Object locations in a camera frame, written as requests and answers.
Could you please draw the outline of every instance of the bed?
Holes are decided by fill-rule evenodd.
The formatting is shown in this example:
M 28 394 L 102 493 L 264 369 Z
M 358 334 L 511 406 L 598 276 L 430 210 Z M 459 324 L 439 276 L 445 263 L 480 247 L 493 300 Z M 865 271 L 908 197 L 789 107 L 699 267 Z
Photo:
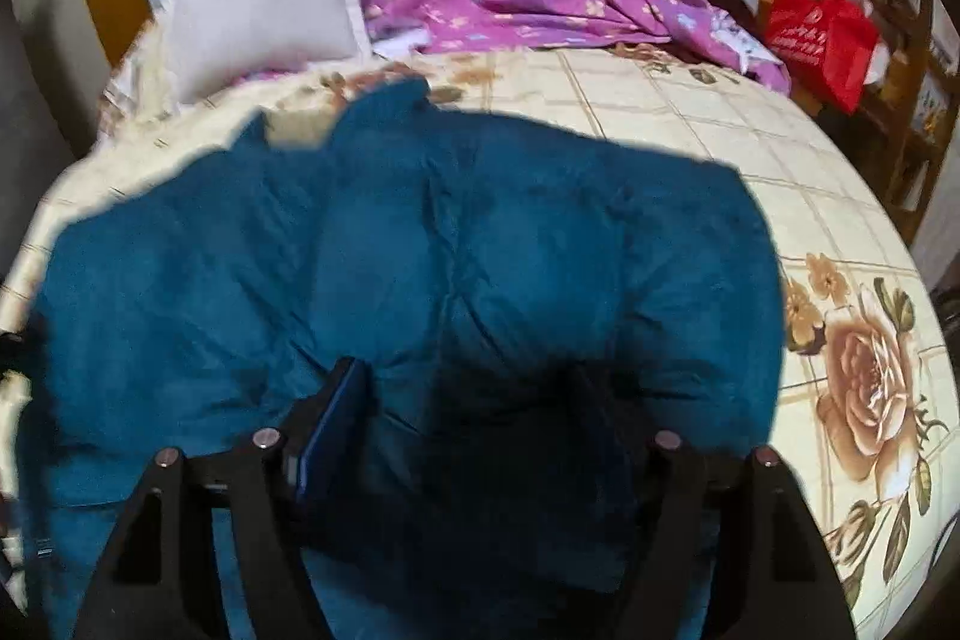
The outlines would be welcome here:
M 149 52 L 141 49 L 138 57 L 141 84 L 162 84 L 149 68 Z M 888 632 L 923 584 L 940 531 L 960 506 L 950 477 L 960 459 L 960 420 L 947 348 L 923 282 L 880 205 L 833 144 L 787 98 L 654 47 L 621 56 L 571 49 L 413 55 L 405 65 L 426 76 L 440 100 L 464 108 L 517 113 L 740 170 L 770 223 L 784 274 L 789 345 L 772 442 L 800 476 L 840 576 L 850 589 L 856 583 L 859 637 Z M 349 85 L 385 66 L 343 63 L 254 81 L 179 116 L 163 108 L 162 90 L 145 91 L 142 109 L 128 106 L 128 116 L 112 116 L 110 143 L 67 170 L 43 200 L 4 287 L 0 328 L 15 329 L 26 316 L 64 224 L 130 199 L 205 151 L 229 145 L 256 106 L 332 116 L 341 79 Z M 829 388 L 858 379 L 827 364 L 822 325 L 847 319 L 848 330 L 834 333 L 884 333 L 892 328 L 885 299 L 896 302 L 888 305 L 899 319 L 890 360 L 912 381 L 916 417 L 905 419 L 904 431 L 917 433 L 921 461 L 904 447 L 894 461 L 875 456 L 866 477 L 853 480 L 848 469 L 857 452 L 829 408 Z M 8 461 L 0 470 L 11 479 Z

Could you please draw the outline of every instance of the metal bolt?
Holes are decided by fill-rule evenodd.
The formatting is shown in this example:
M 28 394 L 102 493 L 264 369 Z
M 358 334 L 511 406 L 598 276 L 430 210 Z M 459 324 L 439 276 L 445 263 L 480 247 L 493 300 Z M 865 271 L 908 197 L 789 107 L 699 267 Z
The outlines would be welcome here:
M 253 434 L 253 444 L 264 451 L 274 447 L 277 442 L 280 442 L 280 432 L 276 429 L 261 429 Z
M 157 463 L 157 466 L 168 467 L 176 463 L 178 458 L 179 451 L 176 450 L 176 448 L 163 448 L 157 451 L 157 456 L 154 456 L 154 461 Z
M 680 434 L 668 432 L 667 429 L 657 432 L 656 437 L 654 437 L 654 442 L 663 448 L 664 451 L 675 451 L 680 445 L 683 445 L 683 439 L 680 439 Z
M 760 448 L 754 451 L 754 455 L 757 457 L 757 461 L 765 467 L 772 467 L 779 464 L 778 453 L 769 445 L 761 445 Z

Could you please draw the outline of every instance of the red plastic bag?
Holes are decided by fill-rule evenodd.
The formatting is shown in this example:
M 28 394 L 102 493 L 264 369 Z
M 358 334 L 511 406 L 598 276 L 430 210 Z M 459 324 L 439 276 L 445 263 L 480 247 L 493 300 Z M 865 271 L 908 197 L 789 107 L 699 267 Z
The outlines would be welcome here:
M 847 0 L 774 0 L 767 47 L 792 76 L 847 114 L 856 109 L 877 45 L 877 29 Z

